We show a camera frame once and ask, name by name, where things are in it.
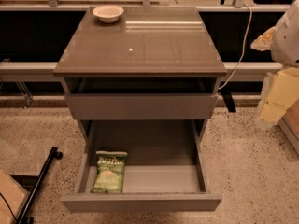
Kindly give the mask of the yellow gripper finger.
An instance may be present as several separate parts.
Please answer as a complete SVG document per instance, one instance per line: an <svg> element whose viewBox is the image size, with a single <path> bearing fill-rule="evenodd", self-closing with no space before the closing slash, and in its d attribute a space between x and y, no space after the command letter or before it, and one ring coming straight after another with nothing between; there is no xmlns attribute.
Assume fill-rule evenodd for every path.
<svg viewBox="0 0 299 224"><path fill-rule="evenodd" d="M258 51L271 50L273 48L273 36L275 31L275 26L267 29L251 43L250 47Z"/></svg>
<svg viewBox="0 0 299 224"><path fill-rule="evenodd" d="M299 99L299 69L290 67L268 73L263 81L255 124L262 130L278 124L287 110Z"/></svg>

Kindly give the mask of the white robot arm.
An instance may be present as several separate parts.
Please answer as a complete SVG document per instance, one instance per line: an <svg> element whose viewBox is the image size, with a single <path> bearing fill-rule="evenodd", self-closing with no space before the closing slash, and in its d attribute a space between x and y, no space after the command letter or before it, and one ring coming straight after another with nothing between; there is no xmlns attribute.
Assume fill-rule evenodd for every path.
<svg viewBox="0 0 299 224"><path fill-rule="evenodd" d="M277 24L255 39L250 47L271 51L272 60L282 65L264 78L261 101L255 124L270 129L278 124L287 110L299 99L299 0L278 20Z"/></svg>

